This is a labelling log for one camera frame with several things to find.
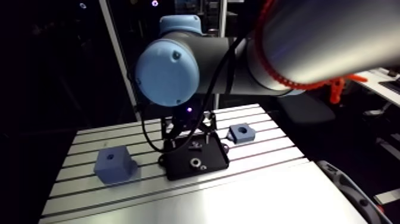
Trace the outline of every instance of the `black mounting plate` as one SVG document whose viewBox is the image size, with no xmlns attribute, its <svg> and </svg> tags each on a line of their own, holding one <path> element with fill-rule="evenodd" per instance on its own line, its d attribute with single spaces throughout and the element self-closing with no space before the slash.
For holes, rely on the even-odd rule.
<svg viewBox="0 0 400 224">
<path fill-rule="evenodd" d="M 175 139 L 175 142 L 180 145 L 185 140 L 186 138 L 178 138 Z M 190 164 L 194 158 L 200 160 L 199 167 L 193 167 Z M 165 168 L 167 179 L 175 181 L 226 169 L 229 166 L 229 159 L 220 138 L 215 132 L 212 132 L 208 144 L 205 143 L 204 135 L 195 135 L 187 147 L 161 155 L 158 164 Z"/>
</svg>

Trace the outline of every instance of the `small light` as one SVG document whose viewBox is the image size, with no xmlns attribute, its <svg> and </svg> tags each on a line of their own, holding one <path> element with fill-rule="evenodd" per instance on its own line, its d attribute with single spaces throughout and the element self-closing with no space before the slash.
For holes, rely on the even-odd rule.
<svg viewBox="0 0 400 224">
<path fill-rule="evenodd" d="M 158 6 L 158 1 L 157 1 L 157 0 L 153 0 L 153 1 L 151 2 L 151 5 L 152 5 L 153 7 L 157 7 L 157 6 Z"/>
<path fill-rule="evenodd" d="M 83 10 L 85 10 L 87 8 L 87 6 L 85 5 L 85 3 L 80 3 L 79 7 Z"/>
</svg>

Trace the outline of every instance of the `orange cable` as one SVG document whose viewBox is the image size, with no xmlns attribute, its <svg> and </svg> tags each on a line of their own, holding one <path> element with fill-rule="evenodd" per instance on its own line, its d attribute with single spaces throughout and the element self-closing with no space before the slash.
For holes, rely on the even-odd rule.
<svg viewBox="0 0 400 224">
<path fill-rule="evenodd" d="M 263 51 L 263 27 L 265 24 L 265 21 L 268 18 L 269 12 L 272 8 L 272 4 L 274 3 L 274 0 L 265 0 L 264 5 L 262 6 L 261 14 L 258 17 L 257 24 L 256 24 L 256 29 L 255 29 L 255 50 L 257 53 L 257 57 L 259 58 L 262 66 L 264 67 L 264 70 L 272 76 L 272 78 L 282 85 L 285 85 L 287 87 L 290 87 L 292 89 L 302 89 L 302 90 L 312 90 L 312 89 L 317 89 L 320 88 L 324 85 L 331 85 L 331 91 L 330 91 L 330 102 L 332 104 L 337 104 L 340 101 L 340 95 L 343 91 L 343 88 L 345 86 L 345 79 L 351 79 L 351 80 L 356 80 L 359 82 L 366 82 L 367 79 L 356 76 L 354 74 L 348 74 L 343 77 L 337 77 L 334 79 L 330 80 L 325 80 L 317 83 L 312 83 L 312 84 L 301 84 L 301 83 L 296 83 L 293 81 L 288 80 L 287 78 L 281 76 L 278 74 L 278 72 L 275 71 L 275 69 L 272 67 L 272 65 L 268 62 L 264 55 Z"/>
</svg>

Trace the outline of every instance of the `cable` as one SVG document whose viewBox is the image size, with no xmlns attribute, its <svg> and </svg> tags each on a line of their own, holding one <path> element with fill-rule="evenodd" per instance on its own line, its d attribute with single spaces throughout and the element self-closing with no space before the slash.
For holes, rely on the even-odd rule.
<svg viewBox="0 0 400 224">
<path fill-rule="evenodd" d="M 266 0 L 265 4 L 268 5 L 268 7 L 264 7 L 263 8 L 263 13 L 265 13 L 265 12 L 267 12 L 267 11 L 269 11 L 271 9 L 271 6 L 272 6 L 273 2 L 274 2 L 274 0 Z M 222 57 L 220 63 L 218 64 L 218 66 L 217 66 L 217 68 L 216 68 L 216 70 L 215 70 L 215 72 L 214 72 L 214 74 L 212 76 L 212 79 L 210 81 L 210 85 L 208 87 L 207 93 L 204 96 L 202 108 L 201 108 L 200 113 L 199 113 L 199 115 L 197 117 L 197 120 L 196 120 L 196 126 L 194 128 L 192 128 L 192 130 L 190 130 L 190 133 L 187 135 L 186 140 L 185 140 L 184 143 L 182 143 L 179 146 L 177 146 L 175 148 L 172 148 L 172 149 L 170 149 L 168 151 L 157 148 L 152 143 L 152 141 L 150 140 L 150 138 L 149 138 L 149 136 L 147 134 L 147 131 L 146 131 L 145 121 L 143 119 L 144 118 L 143 112 L 145 112 L 145 109 L 143 110 L 143 112 L 139 111 L 140 118 L 142 119 L 141 123 L 142 123 L 143 134 L 145 135 L 147 143 L 151 146 L 151 148 L 153 148 L 153 150 L 155 150 L 155 151 L 157 151 L 159 153 L 164 153 L 164 154 L 172 153 L 172 152 L 175 152 L 175 151 L 183 148 L 187 143 L 189 143 L 189 141 L 192 139 L 195 131 L 197 130 L 197 128 L 199 128 L 199 126 L 200 126 L 200 124 L 202 122 L 202 116 L 204 115 L 204 111 L 206 110 L 208 104 L 210 103 L 211 95 L 213 93 L 215 84 L 217 83 L 218 76 L 222 71 L 222 68 L 224 67 L 226 61 L 229 59 L 230 55 L 235 53 L 236 48 L 239 46 L 241 41 L 246 38 L 246 36 L 251 32 L 251 30 L 252 30 L 252 27 L 250 27 L 249 30 L 243 32 L 241 35 L 238 35 L 236 40 L 232 43 L 232 45 L 229 46 L 229 49 L 227 50 L 227 52 Z"/>
<path fill-rule="evenodd" d="M 281 83 L 282 85 L 290 87 L 291 89 L 302 89 L 302 90 L 312 90 L 312 89 L 320 88 L 324 85 L 330 85 L 331 86 L 330 102 L 332 104 L 337 104 L 340 102 L 340 95 L 341 95 L 343 87 L 345 85 L 345 79 L 356 80 L 359 82 L 367 81 L 367 79 L 365 79 L 363 77 L 356 76 L 354 74 L 348 74 L 343 77 L 337 77 L 337 78 L 333 78 L 330 80 L 324 80 L 324 81 L 316 82 L 316 83 L 312 83 L 312 84 L 301 84 L 301 83 L 293 82 L 293 81 L 288 80 L 287 78 L 281 76 L 273 68 L 273 66 L 269 63 L 267 57 L 264 55 L 264 49 L 263 49 L 263 28 L 264 28 L 266 20 L 268 19 L 268 13 L 270 11 L 272 3 L 273 3 L 273 0 L 270 0 L 270 1 L 267 0 L 264 3 L 264 5 L 262 6 L 261 14 L 258 17 L 257 25 L 255 28 L 254 43 L 255 43 L 255 50 L 257 53 L 257 57 L 260 60 L 261 65 L 264 67 L 264 70 L 275 81 Z"/>
</svg>

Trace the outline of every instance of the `blue cube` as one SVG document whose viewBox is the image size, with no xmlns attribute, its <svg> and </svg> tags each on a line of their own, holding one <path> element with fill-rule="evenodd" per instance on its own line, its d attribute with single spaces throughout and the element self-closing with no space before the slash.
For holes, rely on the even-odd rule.
<svg viewBox="0 0 400 224">
<path fill-rule="evenodd" d="M 130 179 L 136 169 L 127 148 L 120 146 L 100 150 L 94 172 L 103 183 L 111 184 Z"/>
</svg>

